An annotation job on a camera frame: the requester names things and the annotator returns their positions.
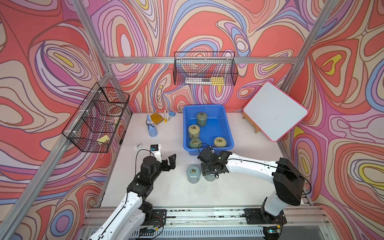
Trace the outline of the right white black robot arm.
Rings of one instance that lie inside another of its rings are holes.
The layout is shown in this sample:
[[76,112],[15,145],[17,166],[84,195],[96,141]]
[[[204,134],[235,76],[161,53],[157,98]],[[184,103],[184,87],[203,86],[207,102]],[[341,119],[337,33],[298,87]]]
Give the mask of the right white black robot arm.
[[262,179],[274,186],[274,191],[266,197],[261,214],[268,217],[278,216],[285,207],[299,206],[302,201],[305,177],[293,163],[280,158],[278,161],[250,159],[229,151],[219,154],[203,149],[198,155],[204,176],[238,173]]

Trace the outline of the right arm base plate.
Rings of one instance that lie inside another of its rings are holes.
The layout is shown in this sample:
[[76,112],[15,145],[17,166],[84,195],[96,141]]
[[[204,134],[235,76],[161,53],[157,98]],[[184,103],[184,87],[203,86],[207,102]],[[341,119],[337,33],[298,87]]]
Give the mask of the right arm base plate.
[[284,211],[281,211],[277,216],[272,216],[261,209],[244,209],[243,217],[246,218],[248,225],[285,225],[287,219]]

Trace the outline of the grey-blue tea canister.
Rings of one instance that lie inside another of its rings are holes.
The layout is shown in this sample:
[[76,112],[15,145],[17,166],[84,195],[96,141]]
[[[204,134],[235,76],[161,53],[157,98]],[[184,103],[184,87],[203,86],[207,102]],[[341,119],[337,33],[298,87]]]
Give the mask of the grey-blue tea canister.
[[208,181],[208,182],[213,182],[216,180],[216,177],[215,175],[206,175],[204,176],[205,180]]
[[188,167],[187,169],[187,179],[191,184],[197,184],[201,179],[201,169],[197,165]]

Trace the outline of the yellow-green tea canister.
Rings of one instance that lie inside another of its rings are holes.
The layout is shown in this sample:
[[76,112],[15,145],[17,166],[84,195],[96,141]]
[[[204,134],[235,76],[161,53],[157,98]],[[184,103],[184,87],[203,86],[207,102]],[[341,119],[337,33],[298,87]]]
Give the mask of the yellow-green tea canister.
[[223,137],[217,137],[214,140],[214,146],[216,148],[224,148],[227,146],[227,140]]

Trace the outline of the blue plastic basket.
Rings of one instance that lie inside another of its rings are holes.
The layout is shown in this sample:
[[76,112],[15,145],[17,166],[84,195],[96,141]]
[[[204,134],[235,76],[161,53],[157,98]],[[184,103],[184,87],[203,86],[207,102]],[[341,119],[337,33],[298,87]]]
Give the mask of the blue plastic basket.
[[[199,139],[203,145],[199,148],[190,147],[189,127],[197,124],[199,113],[208,115],[206,126],[200,128]],[[217,148],[214,146],[214,140],[222,137],[227,141],[225,147]],[[191,105],[183,108],[183,148],[191,155],[199,155],[202,148],[211,146],[214,152],[230,151],[235,143],[228,122],[226,109],[222,105]]]

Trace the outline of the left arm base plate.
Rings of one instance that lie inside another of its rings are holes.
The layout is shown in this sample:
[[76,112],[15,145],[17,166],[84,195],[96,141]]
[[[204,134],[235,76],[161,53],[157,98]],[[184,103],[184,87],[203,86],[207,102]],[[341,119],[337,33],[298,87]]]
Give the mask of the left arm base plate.
[[166,223],[167,210],[166,209],[155,209],[150,210],[145,215],[145,221],[142,226],[163,226]]

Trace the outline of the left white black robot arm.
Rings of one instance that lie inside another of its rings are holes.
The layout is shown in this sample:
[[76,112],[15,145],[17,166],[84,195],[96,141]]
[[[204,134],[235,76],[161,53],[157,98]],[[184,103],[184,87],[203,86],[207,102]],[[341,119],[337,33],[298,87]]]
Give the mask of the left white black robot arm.
[[162,161],[158,161],[155,156],[145,157],[140,171],[128,185],[123,200],[89,239],[128,240],[139,226],[152,221],[153,205],[146,202],[146,199],[154,189],[154,182],[159,175],[176,168],[176,158],[176,154]]

